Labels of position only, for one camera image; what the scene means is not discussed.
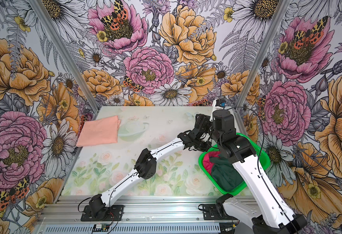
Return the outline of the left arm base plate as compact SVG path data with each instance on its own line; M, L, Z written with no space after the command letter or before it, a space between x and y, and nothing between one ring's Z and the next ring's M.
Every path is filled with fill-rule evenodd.
M89 205L84 207L80 221L82 222L100 222L100 221L121 221L124 205L113 205L110 209L104 207L96 216L93 216L93 211Z

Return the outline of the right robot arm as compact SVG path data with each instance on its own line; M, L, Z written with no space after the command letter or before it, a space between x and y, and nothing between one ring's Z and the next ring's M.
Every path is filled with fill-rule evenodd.
M237 135L230 111L213 108L211 122L211 136L221 155L245 181L257 204L251 207L230 197L222 203L224 212L251 226L256 234L296 234L306 227L306 219L294 213L271 183L249 139Z

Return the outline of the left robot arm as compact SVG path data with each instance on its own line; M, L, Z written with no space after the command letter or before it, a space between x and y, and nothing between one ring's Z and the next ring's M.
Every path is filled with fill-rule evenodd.
M198 114L195 117L195 124L192 130L180 133L171 142L156 149L144 149L139 155L134 168L112 188L102 194L90 198L83 214L92 218L103 219L114 203L138 183L152 178L157 171L157 163L168 156L185 149L190 151L204 152L211 147L208 140L204 140L213 124L211 116Z

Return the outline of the dark green t-shirt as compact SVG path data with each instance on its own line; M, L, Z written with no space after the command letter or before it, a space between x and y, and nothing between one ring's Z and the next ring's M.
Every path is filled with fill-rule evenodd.
M225 192L235 190L244 180L226 158L218 158L211 173L214 181Z

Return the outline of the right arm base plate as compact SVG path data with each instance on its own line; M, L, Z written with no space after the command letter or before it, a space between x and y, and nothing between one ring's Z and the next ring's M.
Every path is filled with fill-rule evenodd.
M202 212L204 220L231 220L239 222L234 216L229 216L223 208L216 204L200 204L198 209Z

